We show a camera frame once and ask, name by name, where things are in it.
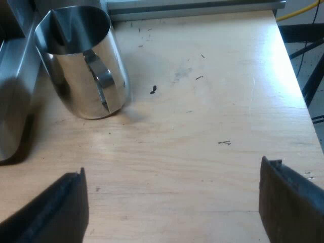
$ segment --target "pitcher handle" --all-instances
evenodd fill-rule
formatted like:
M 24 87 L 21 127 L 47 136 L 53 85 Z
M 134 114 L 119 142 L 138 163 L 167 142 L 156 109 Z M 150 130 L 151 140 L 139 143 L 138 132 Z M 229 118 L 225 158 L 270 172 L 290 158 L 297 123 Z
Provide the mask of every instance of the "pitcher handle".
M 83 52 L 83 56 L 97 84 L 102 105 L 110 113 L 117 111 L 120 108 L 119 97 L 110 70 L 93 50 Z

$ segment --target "metal pitcher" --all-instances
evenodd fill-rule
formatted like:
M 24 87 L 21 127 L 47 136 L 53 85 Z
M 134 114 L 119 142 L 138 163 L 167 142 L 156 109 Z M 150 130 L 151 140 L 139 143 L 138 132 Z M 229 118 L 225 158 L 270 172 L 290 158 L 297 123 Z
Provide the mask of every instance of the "metal pitcher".
M 90 6 L 50 10 L 34 40 L 57 94 L 73 114 L 98 119 L 121 109 L 128 75 L 106 12 Z

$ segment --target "floor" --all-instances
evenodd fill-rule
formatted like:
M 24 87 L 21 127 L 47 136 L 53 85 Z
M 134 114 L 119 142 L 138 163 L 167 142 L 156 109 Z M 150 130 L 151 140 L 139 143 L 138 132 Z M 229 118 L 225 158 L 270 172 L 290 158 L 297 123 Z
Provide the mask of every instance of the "floor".
M 287 0 L 286 7 L 282 10 L 278 10 L 277 17 L 283 16 L 290 12 L 296 11 L 308 4 L 313 3 L 314 0 Z M 296 16 L 294 18 L 278 22 L 278 25 L 288 25 L 288 24 L 305 24 L 312 23 L 316 8 L 308 11 L 304 14 Z M 324 23 L 324 4 L 321 4 L 319 7 L 319 11 L 317 14 L 317 18 L 315 23 Z M 286 49 L 289 54 L 295 52 L 304 47 L 304 43 L 291 43 L 286 44 Z M 324 44 L 316 47 L 315 49 L 307 52 L 304 56 L 303 64 L 299 76 L 297 77 L 299 86 L 301 89 L 304 87 L 307 82 L 309 76 L 313 72 L 316 64 L 324 53 Z M 297 74 L 299 65 L 301 61 L 301 56 L 292 60 L 292 66 Z M 318 90 L 314 96 L 312 103 L 308 108 L 309 114 L 311 117 L 315 117 L 318 115 L 324 115 L 324 81 L 318 87 Z M 324 123 L 319 123 L 314 125 L 318 139 L 321 143 L 322 150 L 324 151 Z

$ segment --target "plywood surface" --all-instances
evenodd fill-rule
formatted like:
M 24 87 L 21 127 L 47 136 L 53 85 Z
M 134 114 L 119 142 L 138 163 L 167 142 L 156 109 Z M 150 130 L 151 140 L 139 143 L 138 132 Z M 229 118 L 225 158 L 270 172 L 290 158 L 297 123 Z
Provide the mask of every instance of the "plywood surface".
M 42 69 L 30 153 L 0 167 L 0 220 L 84 167 L 85 243 L 268 242 L 263 155 L 324 187 L 322 150 L 272 12 L 115 29 L 130 101 L 107 119 L 77 118 Z

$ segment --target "wooden table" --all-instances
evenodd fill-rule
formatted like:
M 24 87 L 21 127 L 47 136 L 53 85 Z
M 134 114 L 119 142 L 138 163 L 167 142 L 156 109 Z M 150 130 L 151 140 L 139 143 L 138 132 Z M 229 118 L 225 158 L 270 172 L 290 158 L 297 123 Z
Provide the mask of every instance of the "wooden table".
M 131 101 L 107 119 L 77 118 L 42 69 L 30 153 L 0 167 L 0 220 L 84 167 L 86 243 L 268 242 L 263 155 L 324 187 L 322 150 L 272 12 L 115 29 Z

